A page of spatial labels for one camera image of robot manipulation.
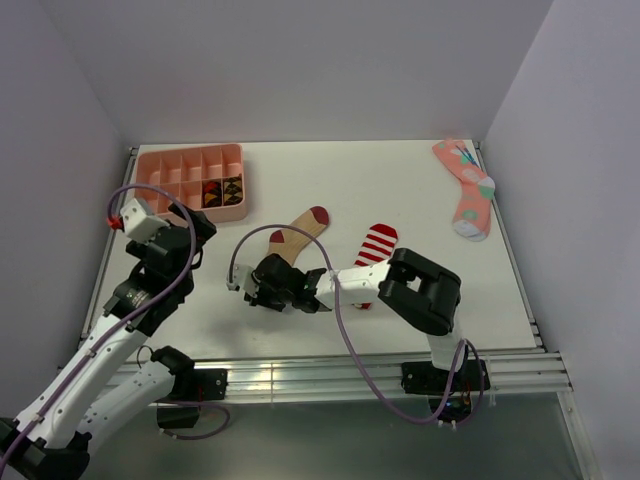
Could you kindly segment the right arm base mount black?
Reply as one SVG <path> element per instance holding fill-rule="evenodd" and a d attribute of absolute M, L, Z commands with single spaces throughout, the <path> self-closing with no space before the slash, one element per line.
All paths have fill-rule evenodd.
<path fill-rule="evenodd" d="M 424 395 L 429 398 L 429 406 L 435 411 L 443 397 L 448 373 L 436 369 L 431 362 L 404 362 L 401 364 L 401 387 L 406 394 Z M 464 360 L 461 369 L 453 376 L 450 395 L 438 420 L 443 423 L 458 424 L 469 418 L 474 411 L 472 395 L 487 392 L 491 387 L 484 360 Z"/>

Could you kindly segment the tan maroon sock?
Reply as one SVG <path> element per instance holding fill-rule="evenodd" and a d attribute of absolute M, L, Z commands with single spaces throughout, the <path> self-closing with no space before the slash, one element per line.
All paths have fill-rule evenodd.
<path fill-rule="evenodd" d="M 328 211 L 322 206 L 313 206 L 296 218 L 290 228 L 274 231 L 269 237 L 267 254 L 277 254 L 289 265 L 294 265 L 299 254 L 317 238 L 330 224 Z"/>

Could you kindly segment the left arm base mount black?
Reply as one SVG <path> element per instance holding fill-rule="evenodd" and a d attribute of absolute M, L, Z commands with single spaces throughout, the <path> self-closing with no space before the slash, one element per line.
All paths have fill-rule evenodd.
<path fill-rule="evenodd" d="M 194 369 L 179 374 L 171 392 L 158 403 L 156 424 L 162 434 L 180 440 L 200 440 L 221 432 L 230 422 L 229 410 L 219 404 L 226 397 L 228 370 Z M 208 433 L 196 433 L 200 421 L 219 425 Z"/>

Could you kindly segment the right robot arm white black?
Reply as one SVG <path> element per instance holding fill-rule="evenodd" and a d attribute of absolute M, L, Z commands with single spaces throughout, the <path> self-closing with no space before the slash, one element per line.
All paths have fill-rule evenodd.
<path fill-rule="evenodd" d="M 380 301 L 424 334 L 431 351 L 429 361 L 401 365 L 405 393 L 441 396 L 446 389 L 470 394 L 490 387 L 486 362 L 469 358 L 472 349 L 455 320 L 461 279 L 410 249 L 339 271 L 303 272 L 271 254 L 255 268 L 235 266 L 228 288 L 243 291 L 252 306 L 276 311 L 290 306 L 308 314 Z"/>

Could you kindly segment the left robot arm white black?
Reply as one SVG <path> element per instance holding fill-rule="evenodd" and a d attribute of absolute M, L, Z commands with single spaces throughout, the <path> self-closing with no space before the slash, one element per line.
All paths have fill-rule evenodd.
<path fill-rule="evenodd" d="M 27 479 L 78 479 L 100 443 L 148 404 L 183 399 L 195 386 L 193 361 L 173 347 L 153 353 L 142 371 L 106 396 L 121 365 L 194 289 L 192 272 L 215 235 L 201 212 L 171 205 L 187 224 L 174 225 L 140 206 L 112 224 L 129 238 L 138 262 L 116 287 L 94 329 L 55 380 L 16 418 L 1 421 L 1 465 Z"/>

